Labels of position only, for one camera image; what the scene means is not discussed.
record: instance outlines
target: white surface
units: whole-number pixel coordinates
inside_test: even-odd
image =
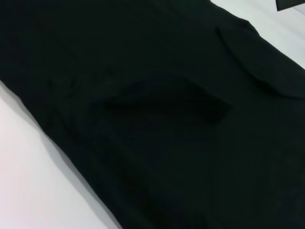
[[[212,0],[305,68],[305,15],[275,0]],[[0,228],[116,228],[90,187],[0,85]]]

